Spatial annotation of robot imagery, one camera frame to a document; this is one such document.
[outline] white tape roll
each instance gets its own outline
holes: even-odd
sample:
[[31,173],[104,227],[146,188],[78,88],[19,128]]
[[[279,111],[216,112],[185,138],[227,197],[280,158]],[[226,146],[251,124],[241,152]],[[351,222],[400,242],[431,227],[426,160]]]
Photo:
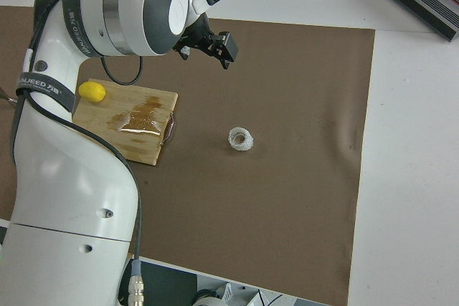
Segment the white tape roll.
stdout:
[[229,131],[228,141],[235,150],[249,150],[253,146],[253,138],[249,131],[241,127]]

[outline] brown liquid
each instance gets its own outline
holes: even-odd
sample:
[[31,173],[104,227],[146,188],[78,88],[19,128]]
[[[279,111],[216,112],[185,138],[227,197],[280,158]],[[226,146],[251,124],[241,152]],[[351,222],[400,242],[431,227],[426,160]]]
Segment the brown liquid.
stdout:
[[161,126],[155,119],[156,110],[160,107],[161,103],[157,97],[149,97],[144,103],[133,107],[131,111],[114,115],[107,125],[118,132],[148,133],[160,137]]

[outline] brown table surface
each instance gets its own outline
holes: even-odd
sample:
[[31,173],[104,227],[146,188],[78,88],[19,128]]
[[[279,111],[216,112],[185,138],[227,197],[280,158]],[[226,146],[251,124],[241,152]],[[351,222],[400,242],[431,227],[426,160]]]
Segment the brown table surface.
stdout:
[[[176,128],[156,167],[133,163],[145,257],[345,305],[374,31],[213,20],[240,48],[229,70],[201,52],[146,59],[139,86],[177,92]],[[14,91],[32,10],[0,7],[1,85]],[[109,59],[131,78],[135,57]],[[106,79],[88,60],[80,82]],[[14,203],[12,111],[0,106],[0,218]],[[255,139],[233,150],[231,128]]]

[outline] cutting board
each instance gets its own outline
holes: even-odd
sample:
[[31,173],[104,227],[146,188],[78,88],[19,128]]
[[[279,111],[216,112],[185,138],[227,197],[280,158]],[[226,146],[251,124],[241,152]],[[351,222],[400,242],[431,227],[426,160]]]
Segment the cutting board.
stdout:
[[81,99],[73,122],[115,146],[130,161],[156,165],[178,95],[90,79],[105,88],[100,102]]

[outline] lemon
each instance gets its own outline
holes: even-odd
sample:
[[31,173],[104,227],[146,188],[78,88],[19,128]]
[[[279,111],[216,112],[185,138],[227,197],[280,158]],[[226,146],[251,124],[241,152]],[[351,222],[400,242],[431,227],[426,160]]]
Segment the lemon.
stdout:
[[78,88],[81,98],[90,102],[100,102],[105,97],[105,88],[98,82],[84,82]]

